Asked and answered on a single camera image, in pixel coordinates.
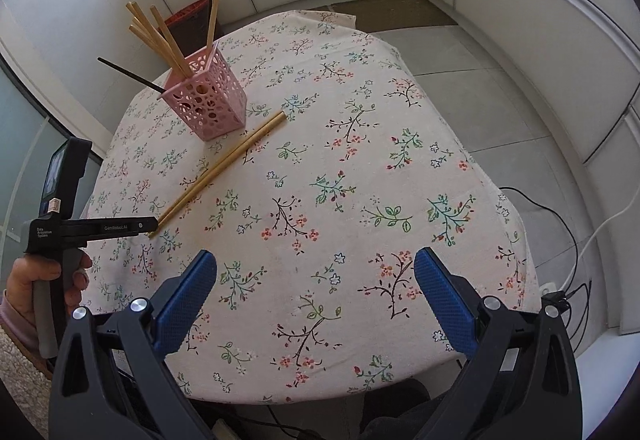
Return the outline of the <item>person's left hand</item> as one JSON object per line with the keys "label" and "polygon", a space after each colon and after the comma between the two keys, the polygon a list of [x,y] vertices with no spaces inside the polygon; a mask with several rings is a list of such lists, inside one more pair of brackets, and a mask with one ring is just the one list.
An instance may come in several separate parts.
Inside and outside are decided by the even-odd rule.
{"label": "person's left hand", "polygon": [[[92,267],[92,260],[83,252],[79,267],[73,274],[72,286],[65,292],[67,314],[80,306],[82,292],[89,285],[86,270]],[[27,322],[36,324],[34,311],[34,283],[51,282],[62,273],[62,267],[54,260],[39,256],[25,255],[14,261],[12,271],[6,281],[6,298],[9,304],[23,316]]]}

